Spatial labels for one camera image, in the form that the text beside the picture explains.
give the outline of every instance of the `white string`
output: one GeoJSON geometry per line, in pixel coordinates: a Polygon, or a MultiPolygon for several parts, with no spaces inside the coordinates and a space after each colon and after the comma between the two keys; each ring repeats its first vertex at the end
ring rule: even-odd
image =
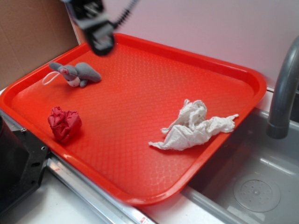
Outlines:
{"type": "Polygon", "coordinates": [[[60,75],[60,73],[57,72],[57,71],[50,72],[48,75],[45,76],[45,78],[43,78],[42,84],[43,85],[49,84],[50,82],[52,82],[59,75],[60,75]],[[50,75],[54,74],[54,73],[56,73],[56,75],[52,79],[50,79],[50,81],[48,81],[48,82],[45,83],[46,78],[49,77],[50,75]]]}

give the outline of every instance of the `tray rim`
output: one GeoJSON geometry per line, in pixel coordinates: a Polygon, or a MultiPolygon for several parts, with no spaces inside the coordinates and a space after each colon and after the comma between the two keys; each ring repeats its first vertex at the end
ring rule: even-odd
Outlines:
{"type": "MultiPolygon", "coordinates": [[[[115,38],[119,44],[137,48],[136,43],[138,43],[139,50],[144,50],[152,54],[158,54],[160,56],[164,56],[172,60],[178,60],[189,65],[198,66],[198,61],[205,62],[206,64],[203,69],[217,72],[225,76],[236,78],[237,74],[239,80],[248,83],[250,87],[253,89],[254,97],[251,99],[250,103],[248,103],[240,111],[239,118],[235,122],[235,128],[237,128],[239,124],[247,117],[247,115],[254,109],[255,105],[263,98],[263,96],[266,93],[267,85],[265,79],[259,72],[253,69],[225,62],[219,59],[184,51],[181,49],[169,47],[159,43],[147,41],[144,39],[132,37],[129,35],[116,34],[115,38]]],[[[61,56],[54,58],[51,61],[55,61],[61,64],[67,64],[69,61],[74,60],[78,56],[88,51],[90,51],[89,46],[87,45],[87,43],[83,43],[62,54],[61,56]]],[[[169,198],[170,196],[180,192],[188,183],[188,181],[196,174],[196,172],[218,150],[219,146],[223,144],[223,142],[230,136],[229,133],[220,133],[217,136],[217,141],[213,141],[210,144],[210,146],[204,150],[200,157],[197,158],[196,161],[190,166],[190,168],[182,175],[182,177],[177,182],[175,182],[169,189],[166,189],[164,192],[158,195],[136,198],[136,196],[128,194],[120,188],[118,188],[117,186],[115,186],[113,182],[109,181],[101,174],[97,173],[95,170],[90,169],[86,164],[78,161],[76,158],[72,156],[67,156],[68,152],[63,147],[61,147],[60,144],[58,144],[57,142],[48,141],[48,136],[44,132],[40,131],[38,128],[34,128],[33,124],[26,121],[26,118],[23,118],[9,106],[10,100],[13,99],[20,91],[28,88],[33,83],[43,78],[41,71],[51,72],[51,69],[48,67],[48,64],[49,63],[46,63],[45,65],[32,71],[31,73],[27,74],[23,78],[17,80],[16,82],[8,86],[0,95],[0,108],[9,116],[11,116],[20,125],[32,131],[38,138],[41,139],[41,141],[46,143],[51,149],[59,149],[60,153],[58,154],[58,156],[65,160],[67,163],[69,163],[71,166],[73,166],[80,173],[87,176],[87,178],[89,178],[91,181],[93,181],[97,185],[98,182],[100,182],[102,183],[102,185],[109,186],[104,187],[103,189],[125,203],[129,203],[135,206],[150,205],[161,202],[169,198]]]]}

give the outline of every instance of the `crumpled red fabric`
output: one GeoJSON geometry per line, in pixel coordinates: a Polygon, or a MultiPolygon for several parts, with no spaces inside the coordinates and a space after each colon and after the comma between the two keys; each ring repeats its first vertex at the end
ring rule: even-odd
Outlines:
{"type": "Polygon", "coordinates": [[[62,111],[59,106],[52,108],[48,123],[54,137],[62,143],[66,143],[82,126],[77,111],[62,111]]]}

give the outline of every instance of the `toy ear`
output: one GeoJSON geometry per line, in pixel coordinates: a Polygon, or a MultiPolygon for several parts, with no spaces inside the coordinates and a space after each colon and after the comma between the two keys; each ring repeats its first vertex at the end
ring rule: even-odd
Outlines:
{"type": "Polygon", "coordinates": [[[49,63],[49,67],[54,70],[54,71],[58,71],[58,68],[61,67],[62,64],[59,64],[57,62],[50,62],[49,63]]]}
{"type": "Polygon", "coordinates": [[[78,63],[75,68],[78,71],[78,76],[80,79],[87,79],[95,83],[101,81],[102,79],[101,75],[85,62],[78,63]]]}

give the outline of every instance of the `cardboard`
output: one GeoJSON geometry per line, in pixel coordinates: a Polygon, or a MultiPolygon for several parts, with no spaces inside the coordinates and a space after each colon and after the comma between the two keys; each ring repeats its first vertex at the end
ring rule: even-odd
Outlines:
{"type": "Polygon", "coordinates": [[[0,90],[76,45],[60,0],[0,1],[0,90]]]}

